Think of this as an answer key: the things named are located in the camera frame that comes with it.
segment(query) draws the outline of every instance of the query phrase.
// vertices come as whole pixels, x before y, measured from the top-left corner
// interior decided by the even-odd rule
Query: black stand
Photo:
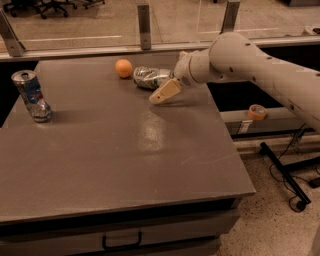
[[[275,156],[275,154],[271,151],[271,149],[267,146],[266,143],[261,143],[261,154],[266,154],[269,156],[274,165],[278,168],[278,170],[282,173],[283,177],[290,184],[294,192],[300,198],[301,201],[297,202],[297,208],[303,211],[306,208],[307,204],[310,204],[311,201],[307,197],[307,195],[303,192],[300,186],[296,183],[296,181],[290,175],[290,172],[297,171],[299,169],[303,169],[305,167],[318,165],[320,164],[320,157],[312,158],[309,160],[304,160],[292,164],[283,165],[279,159]]]
[[[42,19],[46,19],[47,16],[44,13],[47,12],[51,8],[53,8],[55,12],[57,12],[58,10],[63,11],[63,16],[64,17],[68,17],[69,14],[68,14],[67,10],[62,7],[62,5],[72,5],[73,9],[75,9],[75,10],[77,9],[77,6],[74,3],[70,3],[69,0],[66,0],[65,2],[59,2],[59,1],[56,1],[56,0],[51,0],[49,3],[45,3],[45,4],[40,6],[40,7],[45,7],[40,12],[41,18]]]
[[[10,3],[3,5],[4,12],[10,12],[12,17],[17,17],[15,12],[18,9],[27,9],[27,7],[32,7],[37,13],[40,12],[38,6],[36,6],[36,1],[33,0],[11,0]]]
[[[88,3],[83,4],[84,8],[88,9],[88,6],[102,2],[103,4],[105,4],[104,0],[87,0]]]

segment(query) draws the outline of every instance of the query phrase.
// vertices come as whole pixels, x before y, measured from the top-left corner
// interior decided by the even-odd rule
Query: drawer handle
[[[107,237],[102,237],[102,247],[105,251],[118,251],[118,250],[129,250],[140,246],[142,240],[142,232],[138,232],[138,241],[133,244],[119,245],[119,246],[107,246]]]

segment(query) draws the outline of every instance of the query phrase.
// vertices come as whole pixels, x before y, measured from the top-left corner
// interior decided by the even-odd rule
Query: drawer
[[[212,239],[228,233],[238,218],[238,210],[233,209],[121,223],[118,228],[122,228],[118,230],[105,229],[104,232],[91,234],[66,236],[70,232],[62,232],[62,237],[58,238],[3,244],[0,246],[0,255],[59,256],[102,251],[103,243],[108,248],[121,246],[128,249],[137,245],[157,245],[204,237]]]

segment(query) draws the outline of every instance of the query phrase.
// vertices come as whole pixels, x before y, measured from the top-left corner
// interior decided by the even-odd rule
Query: tape roll
[[[248,116],[252,120],[263,120],[267,115],[267,110],[258,104],[253,104],[248,110]]]

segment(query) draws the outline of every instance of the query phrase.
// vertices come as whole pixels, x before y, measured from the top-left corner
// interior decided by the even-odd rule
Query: glass partition
[[[137,16],[138,1],[106,0],[86,9],[85,1],[72,1],[72,6],[63,6],[63,12],[49,9],[46,19],[32,8],[15,11],[17,17],[7,12],[19,41],[27,50],[50,50],[82,47],[123,46],[139,43]]]
[[[149,5],[152,44],[212,41],[227,7],[227,0],[105,0],[85,8],[88,1],[70,0],[77,9],[66,6],[67,18],[49,9],[42,19],[32,8],[15,11],[17,17],[9,10],[6,17],[27,50],[130,47],[140,45],[139,4]],[[305,2],[242,0],[234,30],[248,38],[316,35],[320,6],[292,7],[293,1]]]

